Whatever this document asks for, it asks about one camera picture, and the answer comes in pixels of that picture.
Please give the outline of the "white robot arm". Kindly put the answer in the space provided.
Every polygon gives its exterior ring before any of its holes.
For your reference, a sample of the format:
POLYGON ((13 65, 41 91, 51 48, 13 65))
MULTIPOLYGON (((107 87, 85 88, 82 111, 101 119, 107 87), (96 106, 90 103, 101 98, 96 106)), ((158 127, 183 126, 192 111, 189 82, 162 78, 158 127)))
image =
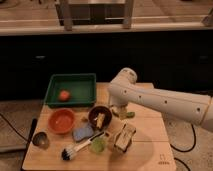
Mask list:
POLYGON ((137 74, 134 70, 121 69, 108 85, 109 103, 120 107, 132 102, 213 132, 213 97, 142 88, 136 84, 136 81, 137 74))

